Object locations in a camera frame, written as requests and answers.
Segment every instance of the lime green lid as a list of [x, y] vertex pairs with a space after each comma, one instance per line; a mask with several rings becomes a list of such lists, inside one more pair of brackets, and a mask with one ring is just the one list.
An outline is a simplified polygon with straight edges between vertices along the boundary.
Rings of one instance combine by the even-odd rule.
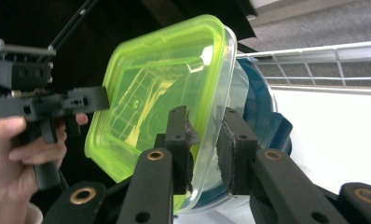
[[86, 156], [121, 182], [133, 174], [140, 153], [154, 147], [157, 133], [166, 132], [170, 110], [186, 105], [200, 143], [192, 147], [194, 190], [175, 196], [174, 206], [190, 209], [203, 189], [220, 129], [215, 121], [227, 103], [236, 51], [229, 38], [216, 17], [203, 15], [120, 44], [103, 81], [110, 108], [94, 114]]

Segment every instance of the finger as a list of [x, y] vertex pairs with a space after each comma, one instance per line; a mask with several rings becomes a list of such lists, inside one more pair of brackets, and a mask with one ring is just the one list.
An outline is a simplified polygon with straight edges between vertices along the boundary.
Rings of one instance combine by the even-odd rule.
[[86, 114], [76, 114], [76, 121], [78, 125], [85, 125], [88, 123], [88, 116]]
[[60, 130], [60, 131], [66, 130], [66, 126], [64, 125], [64, 122], [62, 119], [55, 120], [55, 127], [57, 128], [57, 130]]
[[21, 162], [25, 165], [40, 165], [49, 161], [55, 161], [57, 165], [62, 163], [66, 155], [66, 145], [57, 144], [55, 147], [48, 147], [45, 150], [40, 150], [31, 157], [22, 159]]
[[23, 117], [9, 117], [0, 119], [0, 141], [9, 140], [26, 129], [26, 120]]
[[66, 153], [67, 135], [65, 131], [57, 130], [58, 142], [55, 144], [46, 144], [42, 137], [37, 138], [31, 143], [16, 147], [9, 153], [11, 161], [23, 161], [29, 163], [53, 161], [58, 158], [64, 157]]

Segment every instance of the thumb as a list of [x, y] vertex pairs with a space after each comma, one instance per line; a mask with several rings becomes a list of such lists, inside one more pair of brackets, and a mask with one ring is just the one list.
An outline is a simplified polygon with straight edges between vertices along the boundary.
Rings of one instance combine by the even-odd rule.
[[9, 117], [0, 119], [0, 141], [9, 140], [26, 129], [26, 120], [23, 117]]

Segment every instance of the white wall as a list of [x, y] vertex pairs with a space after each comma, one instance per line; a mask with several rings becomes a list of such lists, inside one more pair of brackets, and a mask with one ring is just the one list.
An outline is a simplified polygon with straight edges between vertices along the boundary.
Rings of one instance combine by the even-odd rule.
[[317, 185], [338, 193], [371, 185], [371, 95], [274, 91], [294, 129], [291, 157]]

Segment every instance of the clear plastic container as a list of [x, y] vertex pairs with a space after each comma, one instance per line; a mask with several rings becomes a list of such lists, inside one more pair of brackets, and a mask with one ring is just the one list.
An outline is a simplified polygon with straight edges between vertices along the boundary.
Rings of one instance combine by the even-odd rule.
[[166, 132], [169, 111], [186, 105], [200, 142], [191, 148], [194, 189], [174, 197], [174, 211], [191, 209], [227, 105], [236, 38], [226, 33], [216, 17], [203, 15], [120, 44], [103, 81], [110, 108], [95, 113], [86, 156], [121, 182], [133, 174], [140, 153], [154, 146], [157, 133]]
[[[229, 90], [227, 106], [235, 109], [241, 115], [244, 112], [247, 92], [249, 90], [249, 79], [238, 62], [235, 62], [233, 76]], [[221, 179], [221, 171], [218, 166], [218, 157], [216, 151], [213, 154], [212, 162], [208, 169], [205, 185], [202, 194], [194, 209], [209, 209], [213, 204], [217, 205], [227, 196], [227, 188]]]

